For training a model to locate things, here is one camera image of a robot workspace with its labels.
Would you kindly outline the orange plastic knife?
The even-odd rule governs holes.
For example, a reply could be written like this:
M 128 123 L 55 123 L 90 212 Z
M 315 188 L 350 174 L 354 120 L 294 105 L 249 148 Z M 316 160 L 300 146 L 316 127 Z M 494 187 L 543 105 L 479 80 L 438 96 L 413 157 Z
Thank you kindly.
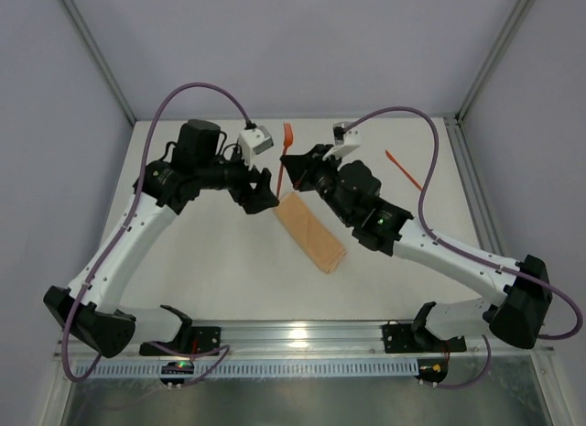
M 421 184 L 409 173 L 409 171 L 396 159 L 396 157 L 389 150 L 385 150 L 385 155 L 419 191 L 422 191 Z

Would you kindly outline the peach cloth napkin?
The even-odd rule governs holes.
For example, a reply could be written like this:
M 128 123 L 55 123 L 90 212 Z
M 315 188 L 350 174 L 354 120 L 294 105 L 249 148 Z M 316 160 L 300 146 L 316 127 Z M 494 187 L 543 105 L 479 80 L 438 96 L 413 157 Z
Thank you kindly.
M 317 218 L 298 194 L 286 193 L 275 216 L 317 269 L 333 273 L 347 254 L 344 244 Z

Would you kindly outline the orange plastic fork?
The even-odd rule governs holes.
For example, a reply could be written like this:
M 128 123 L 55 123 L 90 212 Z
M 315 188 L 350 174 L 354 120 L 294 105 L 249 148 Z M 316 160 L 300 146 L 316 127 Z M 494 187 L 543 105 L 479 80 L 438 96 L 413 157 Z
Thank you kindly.
M 282 149 L 282 153 L 281 153 L 282 157 L 286 156 L 290 147 L 294 143 L 294 133 L 293 133 L 292 124 L 284 123 L 283 130 L 284 130 L 284 135 L 283 135 L 283 149 Z M 280 162 L 279 172 L 278 172 L 278 176 L 277 176 L 277 197 L 280 197 L 280 195 L 281 195 L 283 178 L 284 178 L 284 165 L 282 162 Z

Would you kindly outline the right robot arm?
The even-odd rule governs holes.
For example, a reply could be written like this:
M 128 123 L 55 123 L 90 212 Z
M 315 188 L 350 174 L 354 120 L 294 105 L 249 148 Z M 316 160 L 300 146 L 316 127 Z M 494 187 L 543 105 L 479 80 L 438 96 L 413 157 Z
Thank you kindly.
M 430 268 L 478 294 L 476 300 L 424 304 L 411 325 L 419 343 L 491 333 L 516 348 L 534 347 L 552 301 L 541 259 L 517 261 L 430 235 L 419 218 L 380 197 L 381 182 L 362 161 L 344 164 L 326 145 L 280 160 L 293 188 L 318 193 L 359 244 Z

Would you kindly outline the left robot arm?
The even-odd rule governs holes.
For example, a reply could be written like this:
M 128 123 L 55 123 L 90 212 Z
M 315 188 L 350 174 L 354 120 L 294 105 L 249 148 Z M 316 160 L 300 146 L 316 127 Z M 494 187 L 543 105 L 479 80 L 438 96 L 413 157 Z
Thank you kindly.
M 188 315 L 168 305 L 125 310 L 120 301 L 152 245 L 202 191 L 228 191 L 248 214 L 278 205 L 270 170 L 254 163 L 274 145 L 268 131 L 247 126 L 229 158 L 218 148 L 226 138 L 218 125 L 191 119 L 164 156 L 144 166 L 116 229 L 67 287 L 52 286 L 43 298 L 65 333 L 106 358 L 130 344 L 139 344 L 141 355 L 192 352 L 196 331 Z

